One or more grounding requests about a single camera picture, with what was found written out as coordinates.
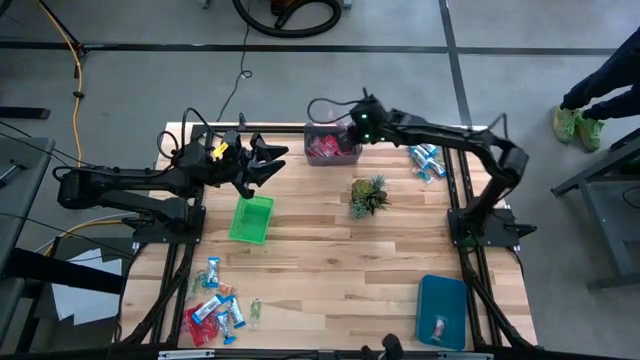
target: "green bin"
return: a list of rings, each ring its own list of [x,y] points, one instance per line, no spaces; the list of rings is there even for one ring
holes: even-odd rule
[[[229,230],[229,239],[264,244],[272,209],[272,198],[254,196],[247,200],[240,197]]]

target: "gray floor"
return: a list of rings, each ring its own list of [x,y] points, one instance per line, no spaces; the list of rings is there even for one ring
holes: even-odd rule
[[[265,1],[253,2],[252,13],[273,21]],[[82,41],[239,44],[244,33],[227,0],[213,0],[206,11],[195,1],[178,0],[49,3]],[[437,0],[354,3],[330,33],[281,40],[252,31],[248,43],[446,45]],[[1,18],[0,39],[59,40],[34,4],[18,1],[10,8],[9,14],[22,24]],[[449,9],[457,45],[467,47],[615,48],[640,25],[636,0],[451,0]],[[322,6],[309,5],[294,16],[292,26],[325,14]],[[557,200],[549,192],[603,155],[557,143],[549,110],[605,59],[463,55],[460,64],[473,123],[487,124],[507,112],[512,140],[531,156],[525,179],[508,200],[521,221],[539,228],[524,240],[522,254],[539,343],[553,350],[637,358],[640,287],[587,291],[585,281],[610,271],[604,244],[576,194]],[[84,158],[150,166],[157,156],[155,135],[166,122],[178,121],[185,107],[196,107],[209,118],[217,115],[239,60],[239,53],[90,54],[84,67],[87,98],[79,117]],[[9,122],[32,135],[52,137],[59,149],[75,154],[72,64],[65,51],[0,50],[0,102],[52,110],[44,122]],[[249,53],[246,68],[254,77],[241,82],[225,119],[234,120],[243,111],[249,121],[305,121],[310,99],[356,99],[367,86],[388,107],[436,123],[460,123],[445,54]],[[638,120],[607,123],[603,148],[635,129]],[[64,210],[55,201],[56,191],[55,181],[47,177],[30,216],[67,228],[109,213]],[[28,225],[20,244],[35,249],[54,235]],[[82,341],[51,343],[68,348]]]

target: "wooden table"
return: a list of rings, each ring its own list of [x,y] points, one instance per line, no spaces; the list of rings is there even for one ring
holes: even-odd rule
[[[178,123],[167,130],[179,135]],[[268,349],[381,349],[388,333],[405,349],[433,347],[414,337],[416,294],[427,274],[461,279],[458,253],[452,247],[445,212],[450,207],[447,184],[425,184],[410,172],[404,148],[367,146],[356,166],[310,167],[301,134],[264,134],[267,143],[286,145],[287,165],[256,194],[275,198],[267,241],[251,245],[228,239],[238,194],[230,184],[206,189],[205,234],[196,248],[191,276],[207,268],[209,256],[221,260],[220,280],[238,288],[245,317],[254,298],[263,301],[257,328],[234,330],[229,347]],[[243,135],[245,146],[248,136]],[[173,144],[165,137],[169,151]],[[454,155],[454,164],[458,159]],[[471,179],[479,194],[489,176],[480,161],[468,155]],[[160,158],[158,167],[165,167]],[[462,181],[457,175],[458,188]],[[349,218],[350,186],[355,179],[378,174],[388,179],[387,210],[364,220]],[[167,197],[153,192],[152,196]],[[460,197],[464,206],[464,195]],[[123,301],[123,335],[140,322],[158,296],[167,246],[151,244],[133,265]],[[494,297],[522,336],[536,343],[527,294],[513,254],[487,248]],[[185,308],[206,302],[200,291]],[[171,326],[174,299],[165,315],[162,341]],[[490,342],[487,316],[477,299],[483,335]],[[467,324],[467,348],[472,348]],[[207,347],[222,347],[220,336]],[[180,347],[193,347],[186,329]]]

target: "shoe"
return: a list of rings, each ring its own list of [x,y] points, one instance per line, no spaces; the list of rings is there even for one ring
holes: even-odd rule
[[[560,142],[568,144],[573,140],[578,115],[578,110],[561,109],[560,105],[553,108],[553,133]]]
[[[600,131],[604,122],[593,119],[585,119],[582,112],[576,118],[576,131],[580,142],[587,152],[594,152],[600,148]]]

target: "person's leg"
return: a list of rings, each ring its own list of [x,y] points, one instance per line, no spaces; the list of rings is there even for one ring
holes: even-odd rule
[[[602,120],[634,115],[640,115],[640,83],[633,85],[631,90],[582,112],[576,123],[580,142],[587,151],[596,151],[600,148],[600,130],[604,126]]]
[[[624,86],[640,83],[640,28],[593,74],[574,86],[562,104],[553,109],[553,131],[559,141],[573,140],[578,109],[591,99],[604,96]]]
[[[640,28],[598,70],[574,86],[564,96],[560,108],[577,110],[589,104],[593,98],[639,83],[639,62]]]

